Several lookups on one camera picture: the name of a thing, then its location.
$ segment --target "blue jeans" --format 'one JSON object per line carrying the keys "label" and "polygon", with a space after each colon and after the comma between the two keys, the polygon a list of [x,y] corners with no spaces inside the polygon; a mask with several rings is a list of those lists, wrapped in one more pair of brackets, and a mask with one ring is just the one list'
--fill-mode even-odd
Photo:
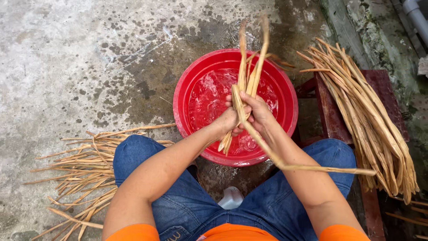
{"label": "blue jeans", "polygon": [[[124,140],[116,148],[113,161],[117,186],[139,164],[164,148],[144,136],[132,135]],[[324,139],[303,150],[321,166],[355,167],[351,148],[336,139]],[[329,174],[346,197],[354,175]],[[277,172],[250,192],[238,208],[224,210],[185,170],[171,188],[152,203],[152,209],[162,241],[168,238],[194,241],[206,231],[224,223],[258,227],[279,240],[317,240],[302,203],[282,172]]]}

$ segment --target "shirt sleeve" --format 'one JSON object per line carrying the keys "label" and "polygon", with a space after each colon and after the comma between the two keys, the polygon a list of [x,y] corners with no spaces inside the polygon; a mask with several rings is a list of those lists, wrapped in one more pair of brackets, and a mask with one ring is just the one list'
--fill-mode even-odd
{"label": "shirt sleeve", "polygon": [[159,234],[152,225],[133,224],[116,231],[106,241],[128,240],[159,241]]}
{"label": "shirt sleeve", "polygon": [[370,241],[365,233],[348,225],[332,225],[321,232],[320,241]]}

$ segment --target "red wooden stool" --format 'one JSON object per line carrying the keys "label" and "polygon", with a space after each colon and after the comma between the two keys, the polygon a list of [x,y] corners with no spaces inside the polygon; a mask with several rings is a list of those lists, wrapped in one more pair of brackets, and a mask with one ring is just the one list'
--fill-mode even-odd
{"label": "red wooden stool", "polygon": [[[391,81],[386,70],[361,70],[367,82],[379,96],[381,102],[391,118],[391,121],[400,130],[406,142],[409,141],[409,134],[404,125],[403,118],[398,108],[397,99],[392,91]],[[346,128],[342,114],[336,105],[333,97],[330,95],[327,87],[324,85],[318,72],[314,77],[296,88],[297,98],[316,98],[318,110],[321,117],[323,134],[307,140],[300,140],[298,127],[293,135],[294,141],[302,148],[321,139],[335,138],[352,145],[352,137]],[[382,218],[380,216],[379,203],[376,190],[362,193],[364,210],[366,212],[366,224],[368,236],[372,241],[384,241]]]}

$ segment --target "knee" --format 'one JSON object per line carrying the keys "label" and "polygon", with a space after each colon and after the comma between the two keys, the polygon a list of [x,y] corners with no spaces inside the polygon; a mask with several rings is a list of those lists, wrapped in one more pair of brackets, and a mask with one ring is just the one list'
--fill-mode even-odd
{"label": "knee", "polygon": [[321,166],[338,168],[355,168],[355,155],[352,149],[344,142],[337,139],[324,139],[314,143],[314,148],[327,156],[324,160],[329,163],[320,163]]}
{"label": "knee", "polygon": [[131,135],[120,143],[115,150],[113,170],[115,176],[128,176],[139,164],[161,150],[153,139]]}
{"label": "knee", "polygon": [[153,139],[140,135],[130,135],[116,147],[114,156],[122,157],[132,155],[135,150],[151,149],[152,146]]}

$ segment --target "gray pipe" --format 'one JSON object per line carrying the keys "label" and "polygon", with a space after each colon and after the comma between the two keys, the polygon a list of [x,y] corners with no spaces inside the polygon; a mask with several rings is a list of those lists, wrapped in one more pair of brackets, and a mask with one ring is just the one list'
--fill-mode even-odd
{"label": "gray pipe", "polygon": [[406,0],[403,3],[403,11],[410,18],[422,40],[428,46],[428,23],[419,9],[419,1],[421,0]]}

